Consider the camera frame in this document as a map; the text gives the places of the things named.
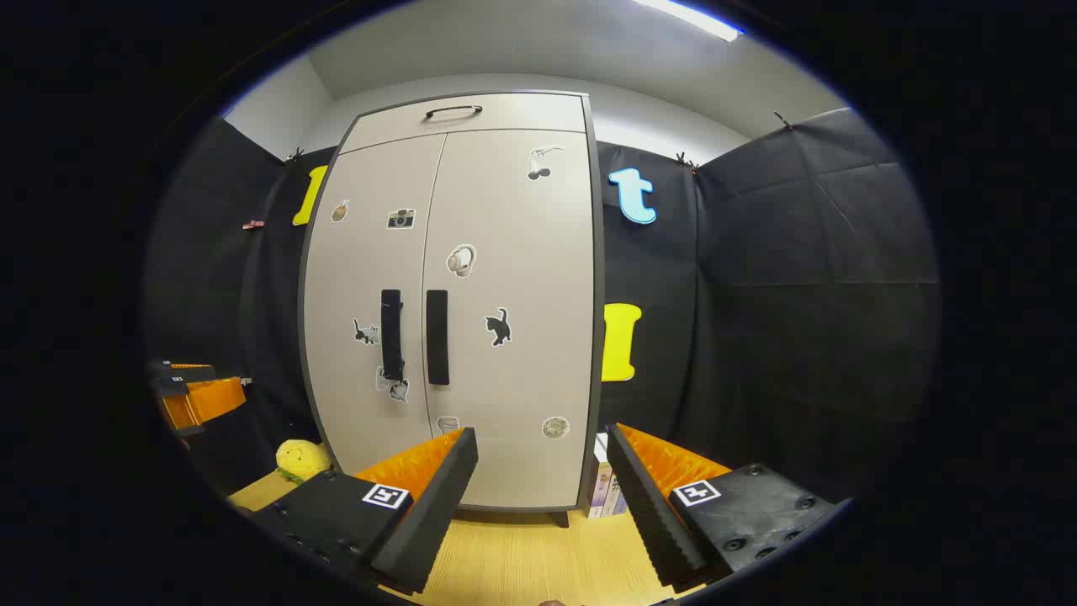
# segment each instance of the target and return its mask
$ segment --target wooden table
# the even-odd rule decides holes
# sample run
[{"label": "wooden table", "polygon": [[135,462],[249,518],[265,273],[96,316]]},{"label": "wooden table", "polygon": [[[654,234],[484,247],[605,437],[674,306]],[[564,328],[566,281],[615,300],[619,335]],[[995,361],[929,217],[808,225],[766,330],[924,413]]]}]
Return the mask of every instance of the wooden table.
[{"label": "wooden table", "polygon": [[[256,511],[294,488],[274,473],[228,501]],[[675,594],[659,584],[630,512],[587,519],[576,510],[569,521],[569,529],[559,529],[545,513],[459,511],[425,591],[404,597],[423,606],[537,606],[547,600],[649,606],[695,591]]]}]

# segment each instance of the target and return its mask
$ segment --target white wall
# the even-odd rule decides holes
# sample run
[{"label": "white wall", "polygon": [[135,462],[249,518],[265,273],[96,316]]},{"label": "white wall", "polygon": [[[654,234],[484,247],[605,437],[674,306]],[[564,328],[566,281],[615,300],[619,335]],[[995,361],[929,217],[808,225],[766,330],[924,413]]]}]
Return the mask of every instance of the white wall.
[{"label": "white wall", "polygon": [[302,146],[313,151],[337,145],[356,115],[386,105],[437,95],[513,88],[587,93],[596,139],[667,157],[687,152],[686,159],[702,164],[749,141],[698,113],[625,88],[551,75],[474,73],[404,82],[334,101],[307,132]]},{"label": "white wall", "polygon": [[247,93],[224,118],[269,153],[284,159],[333,102],[310,58],[285,65]]}]

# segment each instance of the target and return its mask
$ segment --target orange object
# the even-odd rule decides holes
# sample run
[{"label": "orange object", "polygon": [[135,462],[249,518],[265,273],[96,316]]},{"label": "orange object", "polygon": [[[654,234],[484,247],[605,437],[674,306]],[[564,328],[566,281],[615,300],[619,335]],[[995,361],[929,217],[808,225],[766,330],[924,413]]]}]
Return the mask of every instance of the orange object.
[{"label": "orange object", "polygon": [[647,469],[651,480],[666,497],[666,503],[669,503],[670,493],[677,487],[710,480],[732,471],[728,467],[639,429],[619,423],[617,427],[625,434],[625,438],[628,438],[628,443],[640,457],[640,463]]},{"label": "orange object", "polygon": [[[195,368],[200,365],[172,365],[172,368]],[[162,398],[165,415],[172,429],[201,425],[239,408],[247,401],[239,378],[200,381],[187,384],[187,394]]]},{"label": "orange object", "polygon": [[434,479],[442,462],[463,434],[463,428],[450,432],[440,438],[425,441],[401,454],[355,474],[355,478],[405,489],[411,493],[412,506],[419,502],[422,492]]}]

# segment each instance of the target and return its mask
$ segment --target drawer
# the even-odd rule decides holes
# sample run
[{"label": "drawer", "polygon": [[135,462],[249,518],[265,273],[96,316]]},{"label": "drawer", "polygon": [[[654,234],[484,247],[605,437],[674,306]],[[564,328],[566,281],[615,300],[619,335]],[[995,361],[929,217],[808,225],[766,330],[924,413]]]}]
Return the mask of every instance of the drawer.
[{"label": "drawer", "polygon": [[[482,110],[446,109],[457,105],[479,105]],[[426,117],[428,111],[435,113]],[[584,105],[578,96],[546,93],[463,95],[420,101],[360,117],[340,153],[408,137],[495,128],[584,132]]]}]

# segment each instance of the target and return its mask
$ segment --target ceiling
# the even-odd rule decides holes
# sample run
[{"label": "ceiling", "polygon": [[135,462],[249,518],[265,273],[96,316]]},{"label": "ceiling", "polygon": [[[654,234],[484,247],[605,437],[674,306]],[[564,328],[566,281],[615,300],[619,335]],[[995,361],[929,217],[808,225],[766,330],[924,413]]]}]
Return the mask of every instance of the ceiling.
[{"label": "ceiling", "polygon": [[726,42],[631,0],[419,0],[309,54],[330,94],[439,75],[533,73],[628,88],[747,137],[844,107],[812,75],[740,36]]}]

